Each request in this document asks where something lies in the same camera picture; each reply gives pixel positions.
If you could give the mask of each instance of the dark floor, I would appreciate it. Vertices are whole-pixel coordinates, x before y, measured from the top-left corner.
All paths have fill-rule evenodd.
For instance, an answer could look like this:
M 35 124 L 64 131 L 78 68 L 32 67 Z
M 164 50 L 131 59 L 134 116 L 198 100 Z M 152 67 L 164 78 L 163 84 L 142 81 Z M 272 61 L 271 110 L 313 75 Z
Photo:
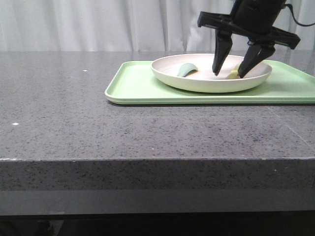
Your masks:
M 57 227 L 56 220 L 51 221 L 54 234 L 43 231 L 49 227 L 45 221 L 41 222 L 42 231 L 36 220 L 0 221 L 0 236 L 315 236 L 315 211 L 89 217 L 70 216 L 72 219 L 59 220 Z

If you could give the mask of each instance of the black robotic arm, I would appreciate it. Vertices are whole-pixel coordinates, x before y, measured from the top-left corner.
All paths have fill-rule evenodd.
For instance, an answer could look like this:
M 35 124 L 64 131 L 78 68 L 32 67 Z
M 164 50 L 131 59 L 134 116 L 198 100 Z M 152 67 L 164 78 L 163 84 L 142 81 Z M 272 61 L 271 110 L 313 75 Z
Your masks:
M 294 49 L 299 36 L 273 27 L 286 0 L 236 0 L 229 15 L 201 12 L 198 26 L 216 30 L 216 50 L 212 70 L 218 75 L 232 47 L 232 33 L 246 36 L 249 49 L 238 72 L 243 78 L 262 60 L 270 57 L 275 44 Z

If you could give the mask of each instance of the cable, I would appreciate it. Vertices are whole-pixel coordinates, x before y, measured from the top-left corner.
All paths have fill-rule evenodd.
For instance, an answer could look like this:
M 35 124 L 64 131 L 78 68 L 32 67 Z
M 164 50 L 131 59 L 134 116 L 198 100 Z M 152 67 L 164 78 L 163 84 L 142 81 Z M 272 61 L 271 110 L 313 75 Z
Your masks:
M 293 16 L 294 21 L 295 21 L 296 24 L 298 24 L 299 26 L 308 27 L 308 26 L 314 26 L 314 25 L 315 25 L 315 22 L 312 23 L 312 24 L 309 24 L 309 25 L 305 25 L 305 24 L 299 23 L 299 22 L 296 20 L 295 16 L 294 16 L 292 4 L 285 4 L 284 6 L 287 6 L 287 7 L 290 9 L 290 12 L 291 12 L 291 14 L 292 14 L 292 16 Z

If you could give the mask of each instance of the gray speckled counter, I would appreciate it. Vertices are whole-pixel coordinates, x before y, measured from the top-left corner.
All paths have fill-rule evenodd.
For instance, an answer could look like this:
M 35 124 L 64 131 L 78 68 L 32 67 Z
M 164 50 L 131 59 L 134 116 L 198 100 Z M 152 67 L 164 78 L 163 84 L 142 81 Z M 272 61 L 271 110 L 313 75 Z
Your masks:
M 314 105 L 105 98 L 123 62 L 174 54 L 0 53 L 0 215 L 315 210 Z M 315 74 L 312 51 L 270 59 Z

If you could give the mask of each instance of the green food piece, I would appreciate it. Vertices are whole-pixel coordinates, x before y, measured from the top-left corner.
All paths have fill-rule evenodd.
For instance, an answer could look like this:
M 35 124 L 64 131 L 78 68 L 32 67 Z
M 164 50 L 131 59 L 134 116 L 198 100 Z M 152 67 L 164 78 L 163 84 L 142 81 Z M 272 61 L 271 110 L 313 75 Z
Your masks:
M 190 72 L 197 71 L 197 70 L 198 70 L 198 68 L 194 64 L 192 64 L 192 63 L 185 63 L 179 68 L 177 76 L 185 77 Z

